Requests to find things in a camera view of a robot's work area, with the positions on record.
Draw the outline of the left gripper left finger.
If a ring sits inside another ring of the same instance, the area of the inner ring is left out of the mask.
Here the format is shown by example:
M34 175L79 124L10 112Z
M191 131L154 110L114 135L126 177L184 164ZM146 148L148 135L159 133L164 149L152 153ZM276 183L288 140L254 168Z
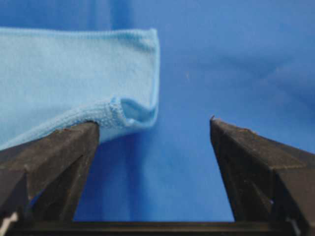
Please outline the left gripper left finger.
M99 144L85 122L0 152L0 233L36 221L71 222Z

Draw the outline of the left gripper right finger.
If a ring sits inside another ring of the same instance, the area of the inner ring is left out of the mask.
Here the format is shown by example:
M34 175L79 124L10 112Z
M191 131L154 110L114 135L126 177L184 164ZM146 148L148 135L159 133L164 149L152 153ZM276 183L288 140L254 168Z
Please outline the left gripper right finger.
M315 156L210 119L210 141L235 221L288 223L315 233Z

